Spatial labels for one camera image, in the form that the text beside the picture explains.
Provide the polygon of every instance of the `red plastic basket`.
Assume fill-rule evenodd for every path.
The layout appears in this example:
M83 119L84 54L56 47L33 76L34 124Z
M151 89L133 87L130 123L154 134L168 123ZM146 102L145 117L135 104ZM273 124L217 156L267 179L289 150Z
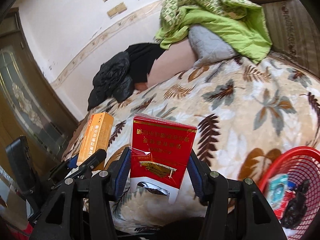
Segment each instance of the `red plastic basket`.
M316 216L320 207L320 152L307 146L295 147L283 153L276 159L259 183L259 189L264 192L268 180L279 173L287 173L289 181L296 185L305 179L310 180L309 190L306 194L306 215L300 225L295 228L297 233L289 237L289 240L297 240L302 237Z

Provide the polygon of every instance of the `basket rim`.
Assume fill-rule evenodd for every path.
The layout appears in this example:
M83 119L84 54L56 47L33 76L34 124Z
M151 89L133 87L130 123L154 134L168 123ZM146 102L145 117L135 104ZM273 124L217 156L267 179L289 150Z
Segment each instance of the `basket rim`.
M280 157L278 157L268 168L266 173L263 175L262 179L259 182L258 188L263 193L266 184L268 183L268 180L271 178L271 176L274 174L275 170L278 168L278 166L283 163L286 159L289 159L294 156L299 155L305 155L310 156L311 158L314 158L316 161L320 162L320 152L312 147L309 146L298 146L295 148L292 148L285 153L281 154Z

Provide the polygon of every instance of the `black fabric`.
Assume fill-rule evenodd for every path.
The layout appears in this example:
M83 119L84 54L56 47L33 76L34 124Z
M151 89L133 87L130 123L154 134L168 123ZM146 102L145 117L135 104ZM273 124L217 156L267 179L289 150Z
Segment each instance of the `black fabric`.
M165 49L155 43L139 43L129 46L126 52L130 59L129 75L133 83L141 83L147 82L147 74L150 73L155 59L158 59Z
M94 76L92 81L93 90L88 98L88 111L111 97L113 91L118 86L123 89L123 94L121 94L121 91L117 91L117 98L124 98L123 100L125 100L132 95L134 91L132 79L125 79L129 68L130 61L127 52L120 52L101 65L99 72Z

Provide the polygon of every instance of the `pink pillow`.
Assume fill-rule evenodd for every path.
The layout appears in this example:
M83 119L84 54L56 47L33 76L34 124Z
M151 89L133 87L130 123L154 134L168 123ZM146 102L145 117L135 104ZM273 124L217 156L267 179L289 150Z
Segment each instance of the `pink pillow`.
M188 38L172 44L153 63L151 71L147 75L148 88L172 78L181 71L189 70L197 60Z

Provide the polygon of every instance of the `red package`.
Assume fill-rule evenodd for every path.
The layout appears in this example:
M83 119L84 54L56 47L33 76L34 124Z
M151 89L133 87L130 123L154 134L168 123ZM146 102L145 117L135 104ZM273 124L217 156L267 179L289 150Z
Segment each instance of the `red package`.
M287 208L289 201L292 200L295 196L295 192L291 191L291 190L286 190L286 192L284 193L284 198L281 202L281 206L278 209L273 210L273 212L275 213L276 217L280 220L283 215L284 215L284 211Z
M145 114L133 118L131 192L139 182L169 191L174 203L191 154L197 128Z

